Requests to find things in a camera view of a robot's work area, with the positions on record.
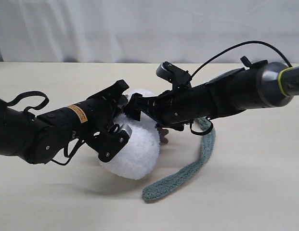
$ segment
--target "label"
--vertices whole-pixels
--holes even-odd
[[[81,108],[79,108],[76,105],[70,105],[70,106],[68,106],[68,108],[70,108],[72,111],[74,111],[78,115],[78,118],[80,119],[81,124],[87,122],[87,116]]]

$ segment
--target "white curtain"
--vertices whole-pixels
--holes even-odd
[[[299,0],[0,0],[0,60],[203,63],[263,40],[299,63]],[[280,61],[246,45],[214,62]]]

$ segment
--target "green towel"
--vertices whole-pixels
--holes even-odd
[[[195,120],[201,130],[206,130],[210,126],[210,122],[206,118],[199,118]],[[201,139],[201,147],[196,161],[183,167],[177,173],[165,177],[144,188],[142,198],[146,203],[155,202],[181,187],[185,182],[191,179],[202,166],[209,160],[213,146],[215,143],[216,132],[212,131],[203,136]]]

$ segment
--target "cloth strap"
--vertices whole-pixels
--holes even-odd
[[[201,130],[207,130],[212,125],[206,118],[196,119],[195,122]],[[142,199],[146,203],[155,202],[171,194],[191,179],[210,159],[215,138],[216,131],[213,128],[209,134],[202,136],[197,160],[183,167],[177,173],[165,177],[144,188]]]

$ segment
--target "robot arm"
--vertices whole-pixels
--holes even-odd
[[[183,131],[184,125],[190,124],[193,134],[206,135],[213,124],[206,131],[195,132],[192,130],[194,119],[206,117],[211,121],[248,109],[283,107],[299,95],[299,67],[267,60],[252,64],[245,56],[241,61],[246,68],[230,70],[196,87],[191,87],[192,76],[188,71],[163,62],[156,75],[170,82],[172,90],[155,97],[136,93],[124,112],[135,120],[140,120],[140,113],[144,112],[158,127],[177,131]]]
[[[25,92],[9,103],[0,99],[0,155],[18,156],[30,164],[53,161],[66,165],[86,143],[99,153],[101,161],[110,161],[127,144],[132,133],[128,125],[113,124],[113,118],[128,102],[122,95],[128,88],[124,80],[119,80],[82,102],[39,116],[29,110],[40,110],[47,105],[49,99],[42,92]],[[42,96],[45,100],[22,112],[10,108],[30,96]],[[75,139],[78,142],[68,154],[68,145]],[[61,149],[68,158],[66,163],[53,160]]]

